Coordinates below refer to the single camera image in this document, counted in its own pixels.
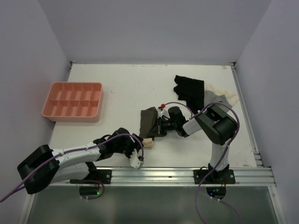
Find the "white table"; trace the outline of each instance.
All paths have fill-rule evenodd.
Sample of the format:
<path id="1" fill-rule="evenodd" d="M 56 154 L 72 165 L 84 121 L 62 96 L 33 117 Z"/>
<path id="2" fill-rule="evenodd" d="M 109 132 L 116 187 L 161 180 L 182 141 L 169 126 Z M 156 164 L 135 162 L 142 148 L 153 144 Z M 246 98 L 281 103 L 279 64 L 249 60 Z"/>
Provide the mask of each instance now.
<path id="1" fill-rule="evenodd" d="M 69 148 L 80 146 L 105 134 L 112 134 L 119 127 L 139 134 L 140 110 L 162 103 L 178 101 L 173 91 L 175 75 L 204 80 L 214 86 L 237 93 L 230 67 L 209 65 L 118 65 L 74 64 L 70 82 L 101 82 L 104 101 L 98 123 L 60 123 L 54 128 L 51 147 Z M 190 113 L 180 106 L 188 118 Z M 241 128 L 231 144 L 229 161 L 231 167 L 256 167 L 253 146 L 246 128 L 241 104 L 237 112 Z M 202 167 L 211 158 L 211 141 L 203 131 L 188 138 L 176 132 L 164 138 L 156 138 L 153 148 L 145 148 L 144 167 Z M 99 161 L 99 166 L 129 166 L 122 154 Z"/>

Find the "cable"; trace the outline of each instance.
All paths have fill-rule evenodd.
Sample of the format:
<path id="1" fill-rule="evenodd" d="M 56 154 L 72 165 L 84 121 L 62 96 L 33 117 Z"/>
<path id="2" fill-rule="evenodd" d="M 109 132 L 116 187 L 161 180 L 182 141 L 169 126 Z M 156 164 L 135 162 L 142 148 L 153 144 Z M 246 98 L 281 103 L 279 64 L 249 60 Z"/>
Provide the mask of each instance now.
<path id="1" fill-rule="evenodd" d="M 99 185 L 102 185 L 102 187 L 103 187 L 103 190 L 102 190 L 102 192 L 99 195 L 97 195 L 96 197 L 85 197 L 86 200 L 97 199 L 97 198 L 101 197 L 104 194 L 104 192 L 105 192 L 105 186 L 104 186 L 104 184 L 101 181 L 80 180 L 80 182 L 97 183 Z"/>
<path id="2" fill-rule="evenodd" d="M 237 129 L 236 129 L 236 132 L 234 133 L 234 135 L 232 136 L 232 138 L 231 138 L 231 139 L 229 140 L 229 142 L 227 143 L 227 145 L 226 145 L 226 147 L 225 147 L 225 150 L 224 150 L 224 152 L 223 152 L 221 158 L 219 159 L 219 161 L 216 163 L 216 165 L 214 166 L 214 168 L 213 168 L 210 172 L 208 172 L 207 175 L 204 176 L 204 178 L 202 178 L 202 180 L 200 181 L 200 183 L 199 183 L 199 185 L 198 185 L 198 187 L 197 187 L 196 194 L 195 194 L 195 200 L 194 200 L 194 203 L 195 203 L 195 209 L 196 209 L 196 212 L 197 212 L 198 216 L 200 217 L 201 221 L 202 221 L 204 224 L 207 224 L 207 222 L 206 222 L 206 220 L 203 218 L 203 216 L 201 215 L 201 213 L 200 213 L 200 211 L 199 211 L 199 208 L 198 208 L 198 202 L 197 202 L 197 198 L 198 198 L 198 194 L 199 194 L 200 186 L 201 186 L 202 183 L 205 181 L 205 179 L 208 178 L 209 175 L 211 175 L 211 173 L 213 173 L 213 172 L 216 170 L 217 166 L 221 163 L 221 161 L 223 160 L 223 158 L 224 158 L 226 152 L 228 151 L 228 147 L 229 147 L 229 145 L 230 145 L 231 142 L 235 139 L 236 135 L 238 134 L 238 132 L 239 132 L 239 130 L 240 130 L 240 120 L 239 120 L 239 117 L 238 117 L 238 115 L 236 114 L 236 112 L 235 112 L 231 107 L 229 107 L 229 106 L 227 106 L 227 105 L 225 105 L 225 104 L 223 104 L 223 103 L 220 103 L 220 102 L 213 102 L 213 103 L 210 103 L 210 104 L 206 105 L 206 106 L 205 106 L 199 113 L 197 113 L 197 114 L 195 114 L 193 117 L 191 117 L 191 119 L 194 118 L 194 117 L 197 117 L 197 116 L 200 115 L 200 114 L 202 114 L 202 113 L 203 113 L 208 107 L 210 107 L 211 105 L 222 105 L 222 106 L 228 108 L 228 109 L 234 114 L 234 116 L 235 116 L 235 118 L 236 118 L 236 120 L 237 120 Z M 223 204 L 226 204 L 227 206 L 229 206 L 230 208 L 232 208 L 232 209 L 236 212 L 236 214 L 237 214 L 237 216 L 238 216 L 238 223 L 240 224 L 240 223 L 241 223 L 241 216 L 240 216 L 239 212 L 237 211 L 237 209 L 236 209 L 235 207 L 233 207 L 231 204 L 229 204 L 229 203 L 227 203 L 227 202 L 225 202 L 225 201 L 220 200 L 220 202 L 222 202 Z"/>
<path id="3" fill-rule="evenodd" d="M 86 147 L 84 147 L 84 148 L 76 148 L 76 149 L 71 149 L 71 150 L 68 150 L 68 151 L 65 151 L 64 152 L 64 154 L 68 154 L 68 153 L 73 153 L 73 152 L 77 152 L 77 151 L 85 151 L 85 150 L 88 150 L 88 149 L 93 149 L 93 148 L 96 148 L 96 147 L 98 147 L 98 146 L 102 146 L 102 145 L 104 145 L 104 144 L 106 144 L 106 143 L 108 143 L 108 142 L 110 142 L 110 141 L 112 141 L 112 140 L 114 140 L 114 139 L 116 139 L 116 138 L 119 138 L 119 137 L 121 137 L 121 136 L 128 136 L 128 137 L 132 137 L 133 139 L 135 139 L 138 143 L 139 143 L 139 145 L 140 145 L 140 147 L 141 147 L 141 151 L 142 151 L 142 155 L 141 155 L 141 160 L 143 160 L 144 159 L 144 149 L 143 149 L 143 145 L 142 145 L 142 143 L 140 142 L 140 140 L 136 137 L 136 136 L 134 136 L 134 135 L 132 135 L 132 134 L 118 134 L 118 135 L 116 135 L 116 136 L 114 136 L 114 137 L 112 137 L 112 138 L 110 138 L 110 139 L 108 139 L 108 140 L 106 140 L 106 141 L 104 141 L 104 142 L 102 142 L 102 143 L 100 143 L 100 144 L 97 144 L 97 145 L 95 145 L 95 146 L 91 146 L 91 147 L 88 147 L 88 148 L 86 148 Z M 0 200 L 0 203 L 2 203 L 2 202 L 4 202 L 6 199 L 8 199 L 11 195 L 13 195 L 14 193 L 16 193 L 16 192 L 18 192 L 19 190 L 22 190 L 22 189 L 24 189 L 25 187 L 24 186 L 22 186 L 22 187 L 20 187 L 21 185 L 23 185 L 31 176 L 33 176 L 39 169 L 41 169 L 44 165 L 46 165 L 46 164 L 48 164 L 49 162 L 51 162 L 52 160 L 54 160 L 54 159 L 56 159 L 57 157 L 59 157 L 59 156 L 62 156 L 63 154 L 62 153 L 59 153 L 59 154 L 57 154 L 57 155 L 55 155 L 55 156 L 53 156 L 53 157 L 51 157 L 51 158 L 49 158 L 48 160 L 46 160 L 45 162 L 43 162 L 42 164 L 40 164 L 37 168 L 35 168 L 33 171 L 31 171 L 31 173 L 30 174 L 28 174 L 13 190 L 11 190 L 7 195 L 5 195 L 1 200 Z"/>
<path id="4" fill-rule="evenodd" d="M 190 111 L 191 116 L 193 115 L 192 110 L 191 110 L 188 106 L 186 106 L 185 104 L 182 104 L 182 103 L 179 103 L 179 102 L 169 102 L 169 103 L 164 104 L 164 105 L 166 106 L 166 105 L 168 105 L 168 104 L 179 104 L 179 105 L 182 105 L 182 106 L 186 107 L 186 108 Z"/>

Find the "plastic container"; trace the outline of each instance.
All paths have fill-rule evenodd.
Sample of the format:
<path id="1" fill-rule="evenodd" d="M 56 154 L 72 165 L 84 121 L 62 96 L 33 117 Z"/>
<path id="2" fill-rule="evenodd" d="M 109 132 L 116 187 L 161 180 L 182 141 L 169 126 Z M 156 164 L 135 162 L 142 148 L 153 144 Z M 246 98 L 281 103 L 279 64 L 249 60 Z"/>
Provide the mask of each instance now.
<path id="1" fill-rule="evenodd" d="M 42 115 L 54 122 L 98 122 L 102 101 L 101 83 L 53 83 Z"/>

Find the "black cloth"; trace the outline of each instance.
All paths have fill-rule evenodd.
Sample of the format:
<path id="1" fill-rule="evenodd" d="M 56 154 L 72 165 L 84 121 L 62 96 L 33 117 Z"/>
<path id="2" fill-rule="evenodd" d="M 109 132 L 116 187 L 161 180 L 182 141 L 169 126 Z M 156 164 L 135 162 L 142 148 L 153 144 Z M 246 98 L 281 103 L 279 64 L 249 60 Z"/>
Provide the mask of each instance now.
<path id="1" fill-rule="evenodd" d="M 158 111 L 155 107 L 151 107 L 146 110 L 141 111 L 141 118 L 140 118 L 140 134 L 139 137 L 146 139 L 148 133 L 151 131 L 152 127 L 154 126 L 157 117 Z"/>
<path id="2" fill-rule="evenodd" d="M 205 82 L 202 80 L 176 76 L 174 79 L 178 84 L 173 90 L 178 94 L 178 100 L 185 100 L 187 106 L 196 114 L 204 108 Z"/>

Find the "metal bracket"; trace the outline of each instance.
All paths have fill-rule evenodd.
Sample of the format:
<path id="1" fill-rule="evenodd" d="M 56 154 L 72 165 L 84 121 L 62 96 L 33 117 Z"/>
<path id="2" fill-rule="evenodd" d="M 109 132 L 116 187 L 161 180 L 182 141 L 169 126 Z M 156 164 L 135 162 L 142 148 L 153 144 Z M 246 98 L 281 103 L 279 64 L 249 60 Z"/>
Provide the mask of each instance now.
<path id="1" fill-rule="evenodd" d="M 195 184 L 199 184 L 202 178 L 204 178 L 204 176 L 207 175 L 208 172 L 208 169 L 193 170 Z M 204 180 L 203 184 L 223 184 L 224 182 L 226 182 L 226 184 L 235 184 L 235 175 L 232 169 L 228 169 L 227 171 L 225 171 L 222 175 L 219 176 L 219 178 L 213 178 L 212 176 L 209 176 Z"/>
<path id="2" fill-rule="evenodd" d="M 100 181 L 103 184 L 110 184 L 112 177 L 112 170 L 110 169 L 97 169 Z"/>

